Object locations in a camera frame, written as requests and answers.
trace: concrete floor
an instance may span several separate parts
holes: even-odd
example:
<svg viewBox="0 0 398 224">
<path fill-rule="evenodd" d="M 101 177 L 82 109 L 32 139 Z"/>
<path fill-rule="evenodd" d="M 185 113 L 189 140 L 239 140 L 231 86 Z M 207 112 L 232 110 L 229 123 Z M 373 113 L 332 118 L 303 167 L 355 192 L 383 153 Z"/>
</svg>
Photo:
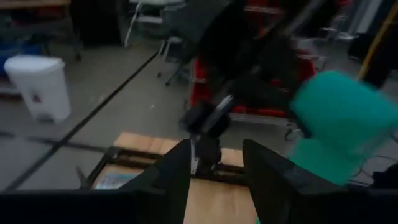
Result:
<svg viewBox="0 0 398 224">
<path fill-rule="evenodd" d="M 0 137 L 0 190 L 10 184 L 40 156 L 49 145 L 22 139 L 37 136 L 60 139 L 78 122 L 108 96 L 129 75 L 135 72 L 155 51 L 157 47 L 139 44 L 130 49 L 121 47 L 98 47 L 86 49 L 81 62 L 71 61 L 65 49 L 56 49 L 54 54 L 67 61 L 67 79 L 72 115 L 60 124 L 34 121 L 23 102 L 0 101 L 0 131 L 13 133 L 18 138 Z M 162 68 L 161 59 L 156 58 L 133 81 L 109 102 L 72 139 L 93 146 L 108 147 L 123 131 L 139 133 L 160 138 L 183 139 L 187 133 L 180 130 L 178 121 L 184 113 L 183 102 L 188 96 L 186 82 L 173 82 L 164 85 L 165 78 L 157 78 Z M 337 68 L 346 73 L 358 72 L 360 65 L 349 62 L 346 57 L 337 57 L 328 68 Z M 387 93 L 396 99 L 395 82 L 386 85 Z M 261 144 L 285 154 L 294 142 L 284 141 L 286 129 L 283 127 L 233 123 L 221 138 L 225 147 L 240 148 L 243 139 L 254 139 Z M 386 154 L 394 145 L 387 146 Z M 79 186 L 75 167 L 79 166 L 89 174 L 101 158 L 101 153 L 73 148 L 61 148 L 47 161 L 20 189 L 75 189 Z M 371 167 L 383 169 L 387 164 L 377 159 Z M 371 181 L 358 177 L 362 181 Z"/>
</svg>

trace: black metal frame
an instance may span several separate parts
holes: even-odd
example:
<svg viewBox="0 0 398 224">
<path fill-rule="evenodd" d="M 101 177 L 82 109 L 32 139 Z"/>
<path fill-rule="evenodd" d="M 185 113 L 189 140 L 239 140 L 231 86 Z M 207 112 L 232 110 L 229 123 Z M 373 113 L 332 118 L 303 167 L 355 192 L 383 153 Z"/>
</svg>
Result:
<svg viewBox="0 0 398 224">
<path fill-rule="evenodd" d="M 146 169 L 152 165 L 151 162 L 139 162 L 134 160 L 122 159 L 120 158 L 121 156 L 129 156 L 129 157 L 134 156 L 143 159 L 155 159 L 155 160 L 160 159 L 162 157 L 161 154 L 141 152 L 132 149 L 125 149 L 123 147 L 111 146 L 108 149 L 108 151 L 104 154 L 104 156 L 101 158 L 101 160 L 97 163 L 93 171 L 91 171 L 91 173 L 87 177 L 87 183 L 89 188 L 93 187 L 95 180 L 98 178 L 101 171 L 108 164 L 119 165 L 129 168 L 138 168 L 138 169 Z M 192 174 L 191 178 L 210 180 L 226 184 L 247 186 L 243 167 L 226 165 L 226 164 L 217 164 L 215 165 L 215 168 L 213 170 L 214 172 L 212 174 L 208 175 Z M 219 174 L 219 172 L 226 172 L 228 174 L 227 175 Z"/>
</svg>

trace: chair leg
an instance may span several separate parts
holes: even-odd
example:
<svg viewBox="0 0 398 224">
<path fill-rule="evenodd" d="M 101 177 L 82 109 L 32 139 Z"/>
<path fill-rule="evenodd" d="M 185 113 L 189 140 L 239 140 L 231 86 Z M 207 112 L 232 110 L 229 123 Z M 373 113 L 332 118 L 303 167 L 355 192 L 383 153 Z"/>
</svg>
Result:
<svg viewBox="0 0 398 224">
<path fill-rule="evenodd" d="M 180 71 L 182 70 L 182 68 L 184 67 L 184 65 L 185 65 L 185 64 L 182 64 L 182 63 L 181 63 L 181 64 L 178 66 L 178 68 L 177 68 L 176 71 L 173 73 L 173 75 L 171 75 L 171 76 L 167 79 L 167 81 L 166 81 L 166 83 L 165 83 L 166 86 L 169 86 L 169 85 L 170 85 L 170 82 L 173 80 L 173 78 L 177 77 L 177 75 L 180 74 Z"/>
<path fill-rule="evenodd" d="M 166 59 L 167 59 L 167 54 L 169 53 L 170 44 L 171 44 L 170 41 L 165 40 L 166 49 L 164 50 L 164 53 L 163 53 L 163 65 L 162 65 L 162 69 L 160 70 L 160 72 L 157 73 L 158 77 L 162 76 L 162 72 L 163 72 L 164 67 L 166 65 Z"/>
<path fill-rule="evenodd" d="M 159 57 L 162 54 L 162 51 L 163 51 L 163 48 L 164 48 L 165 44 L 166 44 L 166 41 L 163 40 L 162 41 L 162 46 L 160 46 L 159 52 L 157 53 L 157 57 Z"/>
<path fill-rule="evenodd" d="M 141 3 L 137 3 L 136 11 L 135 11 L 134 15 L 131 18 L 129 30 L 127 31 L 126 37 L 124 38 L 124 47 L 127 47 L 129 45 L 129 38 L 130 38 L 132 25 L 136 21 L 140 10 L 141 10 Z"/>
</svg>

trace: wooden board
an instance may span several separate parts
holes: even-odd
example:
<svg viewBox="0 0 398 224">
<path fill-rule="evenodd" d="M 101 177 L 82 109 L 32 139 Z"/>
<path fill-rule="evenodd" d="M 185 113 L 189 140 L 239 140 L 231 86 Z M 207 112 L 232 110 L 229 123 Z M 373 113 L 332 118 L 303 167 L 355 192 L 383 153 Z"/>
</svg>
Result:
<svg viewBox="0 0 398 224">
<path fill-rule="evenodd" d="M 178 142 L 179 141 L 172 139 L 153 138 L 134 133 L 122 133 L 114 142 L 114 145 L 125 149 L 165 154 L 178 144 Z M 223 164 L 243 167 L 241 150 L 227 148 L 222 148 L 221 150 L 223 151 L 223 157 L 221 158 Z"/>
<path fill-rule="evenodd" d="M 0 9 L 67 6 L 69 4 L 70 0 L 0 0 Z"/>
<path fill-rule="evenodd" d="M 95 184 L 108 173 L 141 172 L 139 169 L 107 165 L 95 180 Z M 254 224 L 256 217 L 256 210 L 247 187 L 191 179 L 184 223 Z"/>
</svg>

